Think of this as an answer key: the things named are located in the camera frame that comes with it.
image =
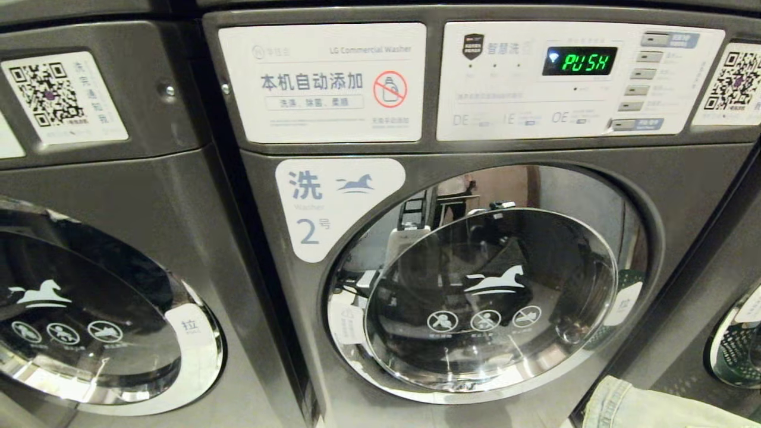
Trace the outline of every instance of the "jeans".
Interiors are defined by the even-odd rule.
[[[607,376],[587,402],[582,428],[761,428],[700,401],[643,391]]]

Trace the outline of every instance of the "washing machine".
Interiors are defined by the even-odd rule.
[[[198,28],[0,35],[2,426],[306,426]]]
[[[0,25],[24,26],[35,22],[110,17],[125,14],[171,14],[189,10],[189,2],[175,0],[77,0],[52,6],[45,0],[0,2]]]
[[[203,20],[327,426],[560,426],[759,137],[757,97],[724,74],[754,71],[721,61],[761,37],[749,18]]]
[[[761,420],[758,160],[610,374]]]

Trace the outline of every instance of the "sticker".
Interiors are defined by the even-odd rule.
[[[321,261],[360,217],[404,184],[393,159],[288,159],[275,170],[298,258]]]
[[[761,44],[729,43],[693,125],[761,123]]]
[[[129,138],[89,52],[14,59],[0,65],[43,144]]]
[[[677,134],[723,39],[667,25],[448,22],[436,138]]]
[[[324,24],[219,31],[253,142],[417,141],[425,25]]]
[[[631,286],[619,291],[618,295],[616,295],[616,300],[613,302],[613,309],[610,310],[605,321],[603,321],[603,325],[613,326],[623,323],[634,308],[634,304],[637,302],[641,291],[642,281],[633,283]]]
[[[337,302],[330,312],[330,331],[344,345],[365,342],[365,312],[350,303]]]
[[[734,322],[761,321],[761,287],[757,288],[734,317]]]
[[[23,158],[27,154],[21,148],[11,126],[0,111],[0,159]]]

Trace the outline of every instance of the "gray metal panel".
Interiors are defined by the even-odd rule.
[[[422,138],[418,142],[373,142],[341,144],[261,144],[249,142],[243,130],[235,103],[235,88],[224,96],[241,148],[255,152],[281,155],[286,153],[349,154],[349,153],[409,153],[409,152],[468,152],[467,142],[437,142],[439,75],[441,70],[441,41],[444,24],[448,21],[615,21],[686,25],[721,28],[727,32],[724,43],[733,39],[761,41],[758,20],[721,14],[700,14],[682,11],[648,10],[644,8],[605,8],[589,6],[525,6],[525,5],[418,5],[378,7],[332,7],[269,9],[212,12],[204,16],[206,38],[212,50],[219,84],[229,82],[224,64],[218,29],[244,25],[325,24],[352,22],[422,22],[428,27],[425,58],[425,94],[423,99]],[[580,139],[538,139],[480,141],[480,151],[554,150],[575,148],[623,147],[627,145],[712,144],[716,142],[755,141],[757,126],[687,126],[676,136],[640,136],[635,140],[608,136]]]
[[[271,308],[256,290],[263,279],[247,267],[255,265],[224,183],[213,146],[145,161],[0,172],[0,193],[86,222],[183,278],[225,332],[224,371],[198,401],[147,417],[77,413],[72,428],[305,426],[288,358],[267,319]],[[34,414],[35,407],[27,409]]]
[[[621,334],[574,371],[516,397],[461,406],[403,400],[359,378],[337,355],[326,332],[324,283],[342,247],[371,219],[404,197],[454,175],[516,163],[586,167],[620,184],[642,210],[648,224],[654,270],[651,286],[635,310],[633,319],[637,319],[701,231],[751,147],[751,144],[727,144],[509,154],[391,155],[389,157],[406,169],[403,187],[355,223],[323,261],[313,264],[296,258],[283,232],[288,226],[279,193],[272,182],[277,164],[287,157],[245,151],[243,157],[328,426],[556,428],[593,384],[632,325],[624,327]]]
[[[95,58],[129,139],[42,146],[10,83],[0,76],[0,110],[27,153],[0,170],[107,159],[145,158],[211,141],[189,59],[203,49],[190,24],[120,21],[0,34],[0,62],[86,50]],[[160,93],[175,87],[174,99]]]
[[[638,326],[610,374],[640,388],[700,400],[748,417],[757,390],[709,375],[705,349],[733,304],[761,279],[761,163],[756,161],[728,208],[684,271]]]
[[[761,11],[761,2],[758,0],[639,0],[644,3],[669,3],[675,7],[687,6],[690,8],[717,8],[732,9],[737,11]]]
[[[261,5],[261,4],[268,4],[268,3],[288,3],[288,0],[196,0],[196,3],[198,3],[198,6],[201,7],[211,7],[211,6],[219,6],[219,5],[229,5],[229,6],[238,6],[238,5]],[[758,0],[639,0],[640,3],[644,3],[645,5],[649,4],[657,4],[659,7],[663,6],[663,3],[671,3],[674,4],[674,7],[682,6],[690,6],[690,7],[711,7],[711,8],[721,8],[721,9],[734,9],[738,11],[761,11],[761,2]]]
[[[0,25],[77,18],[104,14],[169,12],[169,0],[77,0],[65,5],[48,0],[0,2]]]

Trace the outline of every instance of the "number 2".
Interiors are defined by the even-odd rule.
[[[308,219],[301,219],[296,222],[297,225],[300,225],[301,223],[307,223],[309,225],[309,232],[307,232],[307,236],[304,236],[304,239],[301,240],[302,244],[319,244],[319,241],[312,241],[310,238],[312,235],[314,235],[314,223],[311,220]]]

